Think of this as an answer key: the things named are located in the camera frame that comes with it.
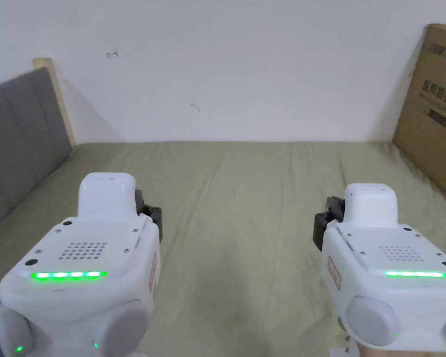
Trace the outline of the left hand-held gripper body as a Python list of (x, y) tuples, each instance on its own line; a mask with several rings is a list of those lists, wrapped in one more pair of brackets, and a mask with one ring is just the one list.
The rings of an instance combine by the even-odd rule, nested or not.
[(78, 213), (0, 282), (4, 357), (141, 357), (161, 273), (158, 226), (137, 214), (134, 177), (94, 172)]

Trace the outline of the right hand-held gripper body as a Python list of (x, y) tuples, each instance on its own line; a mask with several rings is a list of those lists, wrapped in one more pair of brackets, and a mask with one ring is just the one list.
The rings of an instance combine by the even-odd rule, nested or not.
[(387, 351), (446, 352), (446, 253), (398, 221), (384, 184), (350, 184), (342, 222), (327, 225), (321, 277), (348, 334), (332, 357), (357, 344)]

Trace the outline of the person's right hand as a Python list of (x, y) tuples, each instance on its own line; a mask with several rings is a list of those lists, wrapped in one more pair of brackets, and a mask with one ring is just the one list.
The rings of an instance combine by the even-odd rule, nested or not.
[(362, 344), (357, 344), (357, 347), (360, 357), (435, 357), (435, 354), (430, 352), (377, 350)]

